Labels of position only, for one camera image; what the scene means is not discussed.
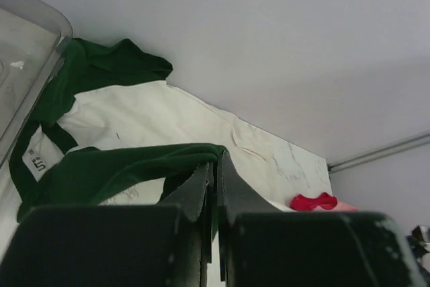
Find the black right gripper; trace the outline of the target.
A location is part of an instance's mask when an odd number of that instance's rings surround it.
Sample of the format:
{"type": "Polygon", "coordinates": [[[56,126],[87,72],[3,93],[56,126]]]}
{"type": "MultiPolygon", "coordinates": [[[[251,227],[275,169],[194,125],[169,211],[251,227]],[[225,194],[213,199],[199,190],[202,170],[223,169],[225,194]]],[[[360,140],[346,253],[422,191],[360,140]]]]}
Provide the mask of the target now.
{"type": "Polygon", "coordinates": [[[417,261],[423,267],[429,267],[429,226],[418,225],[407,240],[417,261]]]}

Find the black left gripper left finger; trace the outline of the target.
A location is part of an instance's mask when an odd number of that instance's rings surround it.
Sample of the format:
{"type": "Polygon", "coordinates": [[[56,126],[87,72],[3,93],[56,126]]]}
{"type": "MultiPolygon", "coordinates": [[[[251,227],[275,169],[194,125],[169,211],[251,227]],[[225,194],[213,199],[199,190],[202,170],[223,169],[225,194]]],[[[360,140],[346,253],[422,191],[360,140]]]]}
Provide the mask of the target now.
{"type": "Polygon", "coordinates": [[[18,226],[2,286],[205,286],[210,165],[149,206],[44,207],[18,226]]]}

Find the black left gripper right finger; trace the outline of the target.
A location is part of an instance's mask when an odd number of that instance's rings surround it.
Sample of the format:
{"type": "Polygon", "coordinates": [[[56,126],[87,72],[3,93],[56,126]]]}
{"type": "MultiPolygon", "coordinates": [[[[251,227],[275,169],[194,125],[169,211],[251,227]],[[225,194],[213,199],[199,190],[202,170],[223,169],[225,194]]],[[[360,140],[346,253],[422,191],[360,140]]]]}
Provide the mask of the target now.
{"type": "Polygon", "coordinates": [[[237,172],[216,170],[220,277],[227,286],[425,286],[409,243],[378,212],[284,212],[237,172]]]}

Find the cream green raglan t-shirt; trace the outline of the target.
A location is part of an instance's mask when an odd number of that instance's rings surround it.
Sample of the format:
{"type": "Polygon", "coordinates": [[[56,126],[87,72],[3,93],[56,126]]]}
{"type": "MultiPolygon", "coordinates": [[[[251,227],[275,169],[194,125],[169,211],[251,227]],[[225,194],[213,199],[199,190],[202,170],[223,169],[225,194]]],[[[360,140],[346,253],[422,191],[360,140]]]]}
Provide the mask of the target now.
{"type": "Polygon", "coordinates": [[[269,198],[266,133],[169,86],[172,70],[129,39],[113,46],[73,39],[9,158],[17,221],[39,206],[133,204],[158,179],[163,199],[225,153],[269,198]]]}

